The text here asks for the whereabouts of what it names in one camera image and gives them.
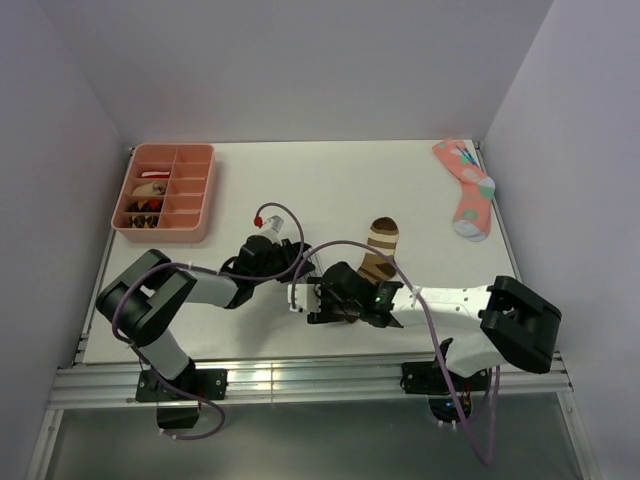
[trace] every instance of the pink storage box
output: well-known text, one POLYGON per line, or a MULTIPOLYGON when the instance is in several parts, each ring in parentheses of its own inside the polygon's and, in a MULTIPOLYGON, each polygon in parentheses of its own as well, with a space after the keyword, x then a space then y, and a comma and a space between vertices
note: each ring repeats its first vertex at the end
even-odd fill
POLYGON ((120 190, 111 226, 132 242, 197 243, 207 236, 207 225, 216 178, 214 148, 210 144, 145 143, 133 154, 120 190), (143 178, 144 172, 170 171, 168 179, 143 178), (154 181, 167 183, 165 195, 134 196, 139 186, 154 181), (162 201, 160 213, 130 212, 140 200, 162 201), (156 228, 131 228, 136 215, 158 217, 156 228))

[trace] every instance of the plastic organizer box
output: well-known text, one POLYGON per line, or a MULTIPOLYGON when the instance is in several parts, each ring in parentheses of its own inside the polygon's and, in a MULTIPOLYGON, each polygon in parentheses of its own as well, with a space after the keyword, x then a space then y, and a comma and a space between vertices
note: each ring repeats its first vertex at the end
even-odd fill
POLYGON ((132 242, 201 242, 207 235, 215 176, 213 145, 142 144, 134 151, 111 225, 132 242), (167 172, 167 178, 157 176, 167 172), (155 211, 132 211, 138 205, 155 211))

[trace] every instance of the white table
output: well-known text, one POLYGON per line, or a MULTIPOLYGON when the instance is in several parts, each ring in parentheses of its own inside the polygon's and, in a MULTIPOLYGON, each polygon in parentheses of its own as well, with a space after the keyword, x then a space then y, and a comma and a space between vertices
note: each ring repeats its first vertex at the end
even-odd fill
MULTIPOLYGON (((366 243, 371 222, 390 216, 398 224, 396 259, 416 285, 470 287, 514 275, 492 212, 483 242, 457 235, 451 219, 460 199, 459 182, 437 160, 436 141, 303 142, 218 144, 217 192, 209 235, 200 244, 134 244, 116 234, 102 286, 109 284, 149 248, 172 260, 217 269, 236 255, 255 232, 256 208, 278 201, 300 219, 307 243, 350 239, 366 243)), ((471 141, 466 142, 475 154, 471 141)), ((264 217, 285 218, 281 232, 297 241, 286 214, 268 209, 264 217)), ((323 269, 345 260, 354 268, 364 251, 332 247, 320 252, 323 269)), ((271 359, 432 352, 426 326, 376 329, 368 324, 308 325, 291 313, 286 286, 270 282, 236 310, 184 305, 171 324, 180 345, 194 359, 271 359)), ((456 333, 439 329, 440 339, 456 333)), ((85 363, 128 363, 135 356, 111 335, 94 311, 85 363)))

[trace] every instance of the brown striped sock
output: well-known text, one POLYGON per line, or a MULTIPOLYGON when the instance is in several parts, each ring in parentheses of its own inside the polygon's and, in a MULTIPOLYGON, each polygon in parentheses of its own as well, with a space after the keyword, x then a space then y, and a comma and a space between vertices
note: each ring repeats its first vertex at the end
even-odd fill
MULTIPOLYGON (((378 218, 371 224, 367 245, 393 258, 398 245, 398 226, 389 217, 378 218)), ((358 268, 358 274, 373 284, 385 282, 396 274, 395 268, 374 253, 367 252, 358 268)))

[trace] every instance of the pink sock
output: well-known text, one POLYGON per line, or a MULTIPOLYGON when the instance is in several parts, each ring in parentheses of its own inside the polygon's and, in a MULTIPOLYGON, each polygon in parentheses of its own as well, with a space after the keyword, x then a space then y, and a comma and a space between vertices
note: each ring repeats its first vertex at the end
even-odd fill
POLYGON ((453 229, 473 242, 484 240, 491 231, 491 199, 495 183, 447 139, 433 147, 433 153, 462 184, 462 198, 453 217, 453 229))

